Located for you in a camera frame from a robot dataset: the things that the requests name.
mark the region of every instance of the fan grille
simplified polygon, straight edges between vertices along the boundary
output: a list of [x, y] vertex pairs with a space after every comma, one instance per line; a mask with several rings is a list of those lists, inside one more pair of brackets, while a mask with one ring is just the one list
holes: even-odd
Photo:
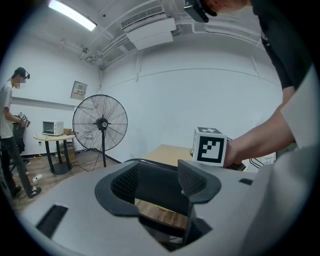
[[86, 149], [102, 151], [102, 131], [98, 120], [106, 119], [105, 150], [118, 145], [127, 131], [128, 119], [124, 107], [113, 97], [94, 95], [86, 98], [74, 112], [73, 131], [76, 139]]

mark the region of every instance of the ceiling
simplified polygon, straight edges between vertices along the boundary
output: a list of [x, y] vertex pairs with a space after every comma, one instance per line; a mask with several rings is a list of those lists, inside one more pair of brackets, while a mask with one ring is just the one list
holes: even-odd
[[64, 47], [77, 54], [83, 61], [98, 65], [102, 69], [118, 60], [125, 54], [135, 51], [126, 33], [121, 28], [121, 22], [149, 8], [162, 5], [168, 17], [175, 19], [177, 31], [175, 36], [190, 33], [219, 33], [245, 40], [256, 46], [261, 46], [260, 26], [258, 18], [251, 7], [228, 14], [211, 17], [209, 23], [194, 23], [185, 13], [185, 0], [60, 0], [97, 24], [89, 31], [67, 16], [50, 9], [47, 5], [41, 7], [25, 23], [23, 31]]

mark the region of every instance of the person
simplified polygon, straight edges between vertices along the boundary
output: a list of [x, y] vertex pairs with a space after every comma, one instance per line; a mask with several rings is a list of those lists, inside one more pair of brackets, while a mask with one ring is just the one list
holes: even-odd
[[13, 198], [21, 191], [21, 187], [16, 187], [9, 164], [10, 158], [13, 160], [19, 174], [23, 189], [29, 198], [33, 198], [41, 192], [40, 187], [31, 186], [24, 162], [20, 156], [16, 140], [13, 133], [13, 123], [16, 122], [22, 127], [26, 124], [17, 116], [10, 113], [12, 89], [20, 89], [21, 84], [26, 83], [27, 72], [23, 67], [17, 68], [8, 82], [0, 87], [0, 142], [1, 161], [3, 177], [8, 190]]
[[262, 44], [277, 71], [282, 87], [282, 103], [272, 116], [261, 125], [227, 143], [224, 167], [286, 148], [295, 142], [295, 138], [281, 114], [281, 109], [295, 94], [312, 63], [306, 47], [287, 19], [274, 19], [271, 10], [279, 10], [279, 6], [271, 0], [200, 2], [203, 9], [212, 16], [252, 6], [253, 13], [259, 18]]

